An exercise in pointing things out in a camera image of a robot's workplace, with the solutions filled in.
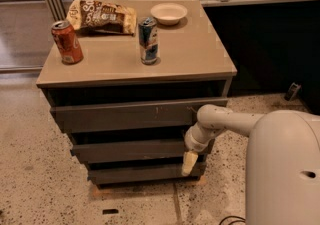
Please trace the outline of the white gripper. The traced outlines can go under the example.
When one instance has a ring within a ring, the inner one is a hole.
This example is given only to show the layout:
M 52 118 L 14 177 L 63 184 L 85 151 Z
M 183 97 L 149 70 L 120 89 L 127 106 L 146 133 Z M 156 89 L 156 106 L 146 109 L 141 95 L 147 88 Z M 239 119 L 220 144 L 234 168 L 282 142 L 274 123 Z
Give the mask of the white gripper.
M 198 153 L 202 152 L 214 138 L 216 130 L 203 127 L 200 123 L 191 126 L 185 136 L 184 142 L 188 152 L 184 153 L 181 174 L 189 176 L 195 166 Z

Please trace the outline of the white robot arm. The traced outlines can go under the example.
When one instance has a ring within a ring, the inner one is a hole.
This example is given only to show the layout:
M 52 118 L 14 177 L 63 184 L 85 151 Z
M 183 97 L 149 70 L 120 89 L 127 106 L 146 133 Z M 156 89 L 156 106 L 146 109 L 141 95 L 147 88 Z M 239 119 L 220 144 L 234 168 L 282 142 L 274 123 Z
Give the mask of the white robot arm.
M 320 117 L 204 105 L 184 136 L 184 176 L 209 142 L 227 130 L 248 138 L 246 225 L 320 225 Z

